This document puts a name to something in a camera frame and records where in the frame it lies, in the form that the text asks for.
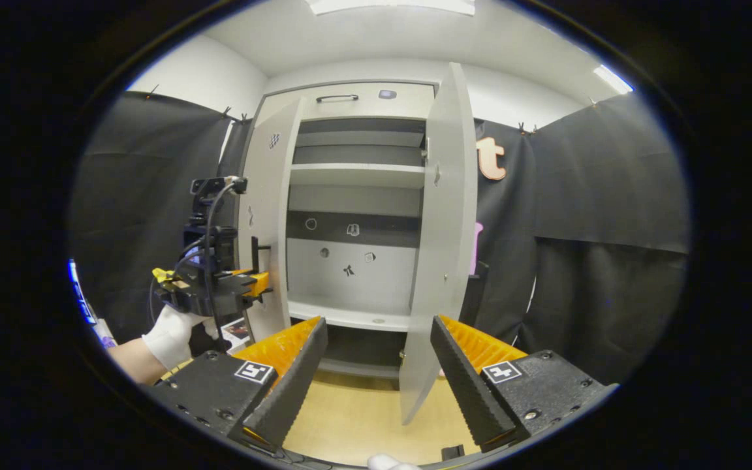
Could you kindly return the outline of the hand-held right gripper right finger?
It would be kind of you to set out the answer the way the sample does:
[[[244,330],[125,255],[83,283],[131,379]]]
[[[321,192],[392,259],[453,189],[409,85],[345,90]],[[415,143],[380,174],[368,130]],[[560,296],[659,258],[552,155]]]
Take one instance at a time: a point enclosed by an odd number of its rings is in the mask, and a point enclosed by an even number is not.
[[[618,387],[554,351],[526,354],[445,316],[433,319],[431,345],[483,452],[549,434],[602,404]]]

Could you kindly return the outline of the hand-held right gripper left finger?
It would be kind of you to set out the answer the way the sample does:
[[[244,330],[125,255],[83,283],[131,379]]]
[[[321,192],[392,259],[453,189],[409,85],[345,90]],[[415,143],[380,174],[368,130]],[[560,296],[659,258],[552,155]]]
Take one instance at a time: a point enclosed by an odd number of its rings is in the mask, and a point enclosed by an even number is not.
[[[300,413],[327,345],[326,321],[313,317],[233,355],[207,351],[148,395],[203,432],[275,452]]]

